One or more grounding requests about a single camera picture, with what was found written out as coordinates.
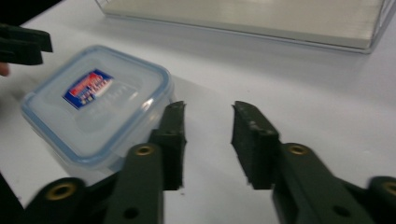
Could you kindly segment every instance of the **plastic food container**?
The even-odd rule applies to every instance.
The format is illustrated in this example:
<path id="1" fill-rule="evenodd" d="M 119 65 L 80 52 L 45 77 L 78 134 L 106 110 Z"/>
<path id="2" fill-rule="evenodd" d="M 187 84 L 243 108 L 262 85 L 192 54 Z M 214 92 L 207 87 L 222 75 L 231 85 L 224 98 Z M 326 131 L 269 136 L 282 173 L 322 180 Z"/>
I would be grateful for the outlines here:
<path id="1" fill-rule="evenodd" d="M 109 17 L 160 21 L 285 42 L 370 53 L 394 0 L 95 0 Z"/>
<path id="2" fill-rule="evenodd" d="M 27 94 L 21 108 L 66 171 L 95 182 L 118 171 L 130 147 L 147 141 L 174 101 L 173 90 L 163 67 L 93 46 Z"/>

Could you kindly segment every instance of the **product label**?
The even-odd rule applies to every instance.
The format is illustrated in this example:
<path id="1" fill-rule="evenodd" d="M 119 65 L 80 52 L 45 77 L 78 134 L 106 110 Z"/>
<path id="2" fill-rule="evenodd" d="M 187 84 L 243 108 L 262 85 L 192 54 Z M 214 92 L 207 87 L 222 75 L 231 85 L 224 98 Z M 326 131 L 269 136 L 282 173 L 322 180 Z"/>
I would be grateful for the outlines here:
<path id="1" fill-rule="evenodd" d="M 64 94 L 64 99 L 80 109 L 102 95 L 110 86 L 113 77 L 95 69 L 77 80 Z"/>

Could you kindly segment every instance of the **white table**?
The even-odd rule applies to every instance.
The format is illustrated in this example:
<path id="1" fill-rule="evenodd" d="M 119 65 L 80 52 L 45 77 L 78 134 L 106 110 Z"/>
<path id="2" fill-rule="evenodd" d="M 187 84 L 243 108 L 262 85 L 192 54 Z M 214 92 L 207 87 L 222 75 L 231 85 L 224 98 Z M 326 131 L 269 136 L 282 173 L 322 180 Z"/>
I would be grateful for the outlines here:
<path id="1" fill-rule="evenodd" d="M 54 52 L 42 65 L 11 65 L 0 80 L 0 170 L 23 205 L 67 173 L 21 116 L 21 100 L 94 44 L 166 67 L 187 104 L 185 188 L 165 193 L 166 223 L 278 223 L 271 192 L 247 185 L 230 144 L 235 100 L 351 183 L 396 176 L 396 20 L 370 55 L 110 19 L 93 0 L 63 1 L 24 26 L 49 32 Z"/>

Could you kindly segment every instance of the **finger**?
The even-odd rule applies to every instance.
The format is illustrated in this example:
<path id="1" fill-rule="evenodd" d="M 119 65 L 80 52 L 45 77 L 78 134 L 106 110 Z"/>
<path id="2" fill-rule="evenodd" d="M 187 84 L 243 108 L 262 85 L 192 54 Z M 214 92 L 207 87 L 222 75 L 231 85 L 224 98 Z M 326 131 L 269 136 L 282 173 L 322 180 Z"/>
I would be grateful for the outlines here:
<path id="1" fill-rule="evenodd" d="M 0 76 L 6 77 L 9 74 L 8 63 L 0 63 Z"/>

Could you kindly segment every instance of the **transparent container lid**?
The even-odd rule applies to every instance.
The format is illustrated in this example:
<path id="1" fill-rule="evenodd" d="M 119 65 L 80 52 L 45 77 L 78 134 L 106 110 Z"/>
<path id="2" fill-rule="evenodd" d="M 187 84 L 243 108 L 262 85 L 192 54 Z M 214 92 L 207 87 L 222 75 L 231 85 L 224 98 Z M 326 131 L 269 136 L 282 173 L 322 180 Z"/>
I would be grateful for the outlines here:
<path id="1" fill-rule="evenodd" d="M 172 89 L 159 65 L 93 46 L 29 93 L 22 114 L 65 161 L 94 166 Z"/>

